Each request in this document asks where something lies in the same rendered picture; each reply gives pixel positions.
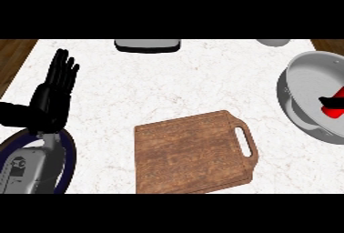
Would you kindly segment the red can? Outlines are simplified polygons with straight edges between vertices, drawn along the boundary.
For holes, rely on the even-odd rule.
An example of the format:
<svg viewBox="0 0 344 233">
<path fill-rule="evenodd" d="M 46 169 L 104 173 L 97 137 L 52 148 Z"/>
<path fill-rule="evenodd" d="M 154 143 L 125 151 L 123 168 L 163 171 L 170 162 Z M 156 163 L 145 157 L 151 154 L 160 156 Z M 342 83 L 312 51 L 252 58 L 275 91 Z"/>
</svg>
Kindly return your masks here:
<svg viewBox="0 0 344 233">
<path fill-rule="evenodd" d="M 344 87 L 342 87 L 334 94 L 334 97 L 344 97 Z M 344 109 L 334 109 L 328 108 L 327 106 L 322 107 L 322 112 L 325 115 L 328 115 L 331 118 L 340 118 L 344 114 Z"/>
</svg>

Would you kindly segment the brown wooden cutting board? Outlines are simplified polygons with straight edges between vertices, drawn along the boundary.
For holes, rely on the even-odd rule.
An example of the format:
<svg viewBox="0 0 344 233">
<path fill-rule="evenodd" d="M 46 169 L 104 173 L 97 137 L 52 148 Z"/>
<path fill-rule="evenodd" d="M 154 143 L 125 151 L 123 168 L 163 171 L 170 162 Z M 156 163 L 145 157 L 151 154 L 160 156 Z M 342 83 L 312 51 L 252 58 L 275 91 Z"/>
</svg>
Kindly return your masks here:
<svg viewBox="0 0 344 233">
<path fill-rule="evenodd" d="M 136 192 L 207 193 L 247 184 L 259 150 L 226 110 L 135 127 Z"/>
</svg>

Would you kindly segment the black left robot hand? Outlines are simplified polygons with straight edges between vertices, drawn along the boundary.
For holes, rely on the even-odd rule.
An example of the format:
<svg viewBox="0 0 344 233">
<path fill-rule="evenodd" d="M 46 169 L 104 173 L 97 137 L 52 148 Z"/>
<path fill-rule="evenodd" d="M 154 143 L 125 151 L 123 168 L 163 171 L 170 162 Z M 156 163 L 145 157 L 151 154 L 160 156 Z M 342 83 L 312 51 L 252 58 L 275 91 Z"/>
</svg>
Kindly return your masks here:
<svg viewBox="0 0 344 233">
<path fill-rule="evenodd" d="M 37 86 L 30 105 L 0 102 L 0 125 L 26 127 L 33 135 L 58 133 L 68 122 L 71 92 L 80 65 L 58 49 L 45 82 Z"/>
</svg>

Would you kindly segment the silver metal pot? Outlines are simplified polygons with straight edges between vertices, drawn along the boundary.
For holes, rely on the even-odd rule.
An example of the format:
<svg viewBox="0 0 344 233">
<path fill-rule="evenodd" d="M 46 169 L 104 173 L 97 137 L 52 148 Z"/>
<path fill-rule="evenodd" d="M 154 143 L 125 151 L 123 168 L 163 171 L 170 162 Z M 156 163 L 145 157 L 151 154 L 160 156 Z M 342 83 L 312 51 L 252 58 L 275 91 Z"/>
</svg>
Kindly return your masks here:
<svg viewBox="0 0 344 233">
<path fill-rule="evenodd" d="M 344 114 L 322 112 L 321 97 L 333 97 L 344 87 L 344 56 L 312 51 L 290 62 L 277 82 L 277 98 L 296 126 L 321 141 L 344 145 Z"/>
</svg>

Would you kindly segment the grey and black appliance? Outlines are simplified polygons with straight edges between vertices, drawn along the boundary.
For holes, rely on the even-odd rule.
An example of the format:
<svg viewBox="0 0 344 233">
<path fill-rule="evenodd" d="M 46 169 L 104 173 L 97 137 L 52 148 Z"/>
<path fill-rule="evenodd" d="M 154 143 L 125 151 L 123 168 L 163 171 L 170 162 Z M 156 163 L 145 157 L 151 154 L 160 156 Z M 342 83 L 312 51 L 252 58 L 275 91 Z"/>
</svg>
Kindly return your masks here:
<svg viewBox="0 0 344 233">
<path fill-rule="evenodd" d="M 172 53 L 181 49 L 181 39 L 116 39 L 119 51 L 129 53 Z"/>
</svg>

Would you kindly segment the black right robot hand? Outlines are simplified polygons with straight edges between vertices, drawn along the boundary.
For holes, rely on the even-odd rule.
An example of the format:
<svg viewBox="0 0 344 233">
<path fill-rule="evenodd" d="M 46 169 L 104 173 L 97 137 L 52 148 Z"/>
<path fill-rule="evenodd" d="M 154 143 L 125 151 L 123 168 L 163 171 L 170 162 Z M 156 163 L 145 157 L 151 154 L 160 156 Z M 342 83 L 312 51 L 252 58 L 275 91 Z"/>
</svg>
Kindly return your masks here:
<svg viewBox="0 0 344 233">
<path fill-rule="evenodd" d="M 330 109 L 344 109 L 344 97 L 325 97 L 319 98 L 322 105 Z"/>
</svg>

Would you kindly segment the white plate, dark blue rim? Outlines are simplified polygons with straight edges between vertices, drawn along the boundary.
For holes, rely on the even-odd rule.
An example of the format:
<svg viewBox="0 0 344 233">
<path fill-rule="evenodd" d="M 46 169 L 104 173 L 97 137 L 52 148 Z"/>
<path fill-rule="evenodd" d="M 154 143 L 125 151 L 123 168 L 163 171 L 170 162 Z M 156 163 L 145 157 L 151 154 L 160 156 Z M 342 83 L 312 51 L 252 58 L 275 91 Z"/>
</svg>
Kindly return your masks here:
<svg viewBox="0 0 344 233">
<path fill-rule="evenodd" d="M 74 144 L 74 139 L 66 129 L 61 130 L 58 135 L 61 137 L 61 145 L 66 149 L 66 164 L 57 180 L 54 194 L 64 194 L 68 190 L 68 185 L 74 175 L 77 164 L 77 148 Z M 5 140 L 5 142 L 0 144 L 0 172 L 9 155 L 15 152 L 17 149 L 43 146 L 45 141 L 42 139 L 42 136 L 43 135 L 32 136 L 29 130 L 24 129 Z"/>
</svg>

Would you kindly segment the pale grey round object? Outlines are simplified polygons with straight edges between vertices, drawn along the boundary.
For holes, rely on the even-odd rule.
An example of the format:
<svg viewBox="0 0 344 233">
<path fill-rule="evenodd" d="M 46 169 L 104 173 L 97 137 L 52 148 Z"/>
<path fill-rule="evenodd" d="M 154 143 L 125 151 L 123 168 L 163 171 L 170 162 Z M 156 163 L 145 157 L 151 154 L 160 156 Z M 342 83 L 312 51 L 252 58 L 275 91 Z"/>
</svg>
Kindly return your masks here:
<svg viewBox="0 0 344 233">
<path fill-rule="evenodd" d="M 291 40 L 290 39 L 259 39 L 259 42 L 272 47 L 281 47 L 286 46 Z"/>
</svg>

